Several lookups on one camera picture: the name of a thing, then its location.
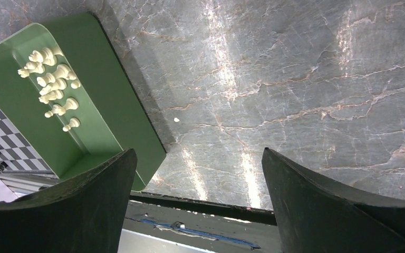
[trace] gray marble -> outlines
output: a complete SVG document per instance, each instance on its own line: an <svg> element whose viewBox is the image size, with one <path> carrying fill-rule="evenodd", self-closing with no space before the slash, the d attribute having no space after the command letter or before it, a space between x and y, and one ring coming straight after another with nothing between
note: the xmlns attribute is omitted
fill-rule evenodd
<svg viewBox="0 0 405 253"><path fill-rule="evenodd" d="M405 199L405 2L0 0L0 40L82 11L168 151L146 191L271 209L270 147Z"/></svg>

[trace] chess pawn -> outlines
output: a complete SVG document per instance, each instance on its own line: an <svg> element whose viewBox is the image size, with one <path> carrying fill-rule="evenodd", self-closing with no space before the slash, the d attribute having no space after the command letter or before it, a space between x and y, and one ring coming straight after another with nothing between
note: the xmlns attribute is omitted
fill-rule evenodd
<svg viewBox="0 0 405 253"><path fill-rule="evenodd" d="M55 82L49 83L48 85L46 85L46 87L42 88L40 90L40 95L46 95L51 91L64 90L67 88L67 86L68 86L68 84L66 83L66 81L64 79L58 78L58 79L56 79Z"/></svg>
<svg viewBox="0 0 405 253"><path fill-rule="evenodd" d="M28 59L32 62L43 62L45 59L55 60L56 55L64 56L63 52L58 45L52 47L45 47L41 51L34 50Z"/></svg>
<svg viewBox="0 0 405 253"><path fill-rule="evenodd" d="M49 92L46 95L40 96L39 99L40 99L41 103L48 104L49 101L56 100L56 99L62 99L63 97L64 97L64 94L62 91L55 90L55 91Z"/></svg>
<svg viewBox="0 0 405 253"><path fill-rule="evenodd" d="M71 118L69 124L63 126L64 132L69 132L71 128L77 128L80 126L80 121L77 118Z"/></svg>
<svg viewBox="0 0 405 253"><path fill-rule="evenodd" d="M66 99L66 103L62 106L62 109L64 111L61 111L58 115L64 115L67 110L76 110L78 108L78 102L74 98L68 98Z"/></svg>
<svg viewBox="0 0 405 253"><path fill-rule="evenodd" d="M44 71L46 71L46 69L44 68L43 64L40 62L36 62L36 67L34 69L19 69L18 70L18 74L22 77L22 78L26 78L28 77L31 73L38 73L38 74L42 74L44 73Z"/></svg>
<svg viewBox="0 0 405 253"><path fill-rule="evenodd" d="M59 104L54 104L53 106L52 106L52 109L50 110L50 111L48 111L48 112L46 112L45 114L44 114L44 116L46 117L46 118L50 118L50 117L52 117L54 114L59 114L60 112L62 112L62 107L59 105Z"/></svg>
<svg viewBox="0 0 405 253"><path fill-rule="evenodd" d="M48 83L54 83L58 78L69 79L68 74L71 72L71 69L66 64L60 64L56 67L56 71L53 73L47 73L45 76L40 76L36 78L36 81L42 87L46 87Z"/></svg>
<svg viewBox="0 0 405 253"><path fill-rule="evenodd" d="M78 89L80 87L81 87L81 82L80 81L78 81L78 80L72 81L71 88Z"/></svg>

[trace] green plastic tray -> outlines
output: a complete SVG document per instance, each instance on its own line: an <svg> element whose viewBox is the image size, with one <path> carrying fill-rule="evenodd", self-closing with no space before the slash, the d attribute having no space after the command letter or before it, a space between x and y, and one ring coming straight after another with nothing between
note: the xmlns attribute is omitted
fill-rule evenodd
<svg viewBox="0 0 405 253"><path fill-rule="evenodd" d="M25 79L17 70L33 50L55 44L65 56L57 55L58 64L69 65L82 86L74 90L67 81L64 98L53 103L64 105L73 97L80 106L45 118L53 103L39 102L42 87L36 78L54 72L56 66L44 65L46 72ZM60 180L134 148L138 165L132 190L140 191L166 156L100 24L89 13L30 24L0 43L0 109ZM72 117L81 125L63 132Z"/></svg>

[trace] white chess piece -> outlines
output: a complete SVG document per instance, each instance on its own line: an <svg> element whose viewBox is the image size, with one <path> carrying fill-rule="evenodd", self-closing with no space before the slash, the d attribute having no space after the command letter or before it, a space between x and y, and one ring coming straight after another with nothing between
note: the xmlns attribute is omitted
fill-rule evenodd
<svg viewBox="0 0 405 253"><path fill-rule="evenodd" d="M46 87L42 88L40 90L40 95L46 95L51 91L64 90L67 88L67 86L68 84L64 79L58 78L54 83L49 83L48 85L46 85Z"/></svg>
<svg viewBox="0 0 405 253"><path fill-rule="evenodd" d="M78 81L78 80L72 81L71 88L78 89L80 87L81 87L81 82L80 81Z"/></svg>
<svg viewBox="0 0 405 253"><path fill-rule="evenodd" d="M44 116L46 117L46 118L50 118L50 117L52 117L54 114L59 114L60 112L62 112L62 107L59 105L59 104L54 104L53 106L52 106L52 109L50 110L50 111L48 111L48 112L46 112L45 114L44 114Z"/></svg>
<svg viewBox="0 0 405 253"><path fill-rule="evenodd" d="M28 59L32 62L43 62L45 59L55 60L56 55L64 56L63 52L58 45L52 47L45 47L41 51L34 50Z"/></svg>
<svg viewBox="0 0 405 253"><path fill-rule="evenodd" d="M37 64L39 62L27 62L24 66L24 69L26 70L33 70L37 67ZM42 64L48 65L48 66L55 66L57 63L56 59L45 59Z"/></svg>
<svg viewBox="0 0 405 253"><path fill-rule="evenodd" d="M36 62L36 67L29 70L29 69L19 69L18 70L18 74L22 77L22 78L26 78L28 77L31 73L38 73L38 74L42 74L44 73L44 71L46 71L46 69L44 68L42 63Z"/></svg>
<svg viewBox="0 0 405 253"><path fill-rule="evenodd" d="M71 128L77 128L80 126L80 121L77 118L71 118L69 124L63 126L64 132L69 132Z"/></svg>
<svg viewBox="0 0 405 253"><path fill-rule="evenodd" d="M65 78L68 79L68 74L71 69L66 64L60 64L56 67L56 71L53 73L47 73L45 76L40 76L36 78L36 81L42 87L46 87L48 83L54 83L55 79Z"/></svg>
<svg viewBox="0 0 405 253"><path fill-rule="evenodd" d="M56 99L62 99L63 97L64 97L64 94L62 91L55 90L55 91L49 92L46 95L40 96L39 99L40 99L41 103L48 104L49 101L56 100Z"/></svg>
<svg viewBox="0 0 405 253"><path fill-rule="evenodd" d="M68 98L64 106L59 104L54 104L53 109L46 112L44 116L50 118L53 114L58 114L58 116L63 116L67 110L76 110L78 108L78 102L74 98Z"/></svg>
<svg viewBox="0 0 405 253"><path fill-rule="evenodd" d="M75 72L73 72L73 71L69 72L69 73L67 74L66 79L67 79L67 80L75 80L75 79L77 79Z"/></svg>
<svg viewBox="0 0 405 253"><path fill-rule="evenodd" d="M66 103L62 107L64 109L64 113L66 113L67 110L76 110L78 108L78 102L74 98L68 98L66 99Z"/></svg>

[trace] chessboard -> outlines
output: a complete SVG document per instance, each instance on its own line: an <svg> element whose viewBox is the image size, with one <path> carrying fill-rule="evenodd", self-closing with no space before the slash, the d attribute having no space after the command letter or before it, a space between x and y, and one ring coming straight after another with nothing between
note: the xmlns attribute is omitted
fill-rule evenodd
<svg viewBox="0 0 405 253"><path fill-rule="evenodd" d="M0 163L3 173L53 173L35 149L0 110Z"/></svg>

